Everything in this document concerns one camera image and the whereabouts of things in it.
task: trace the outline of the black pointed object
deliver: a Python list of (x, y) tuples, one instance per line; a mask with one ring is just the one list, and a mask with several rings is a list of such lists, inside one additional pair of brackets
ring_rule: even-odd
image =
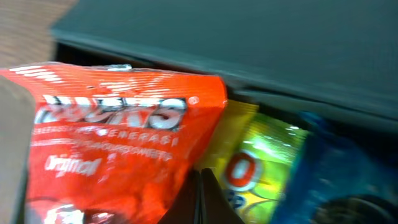
[(201, 171), (201, 218), (203, 224), (244, 224), (231, 208), (211, 169)]
[(192, 170), (185, 179), (173, 205), (158, 224), (199, 224), (200, 174)]

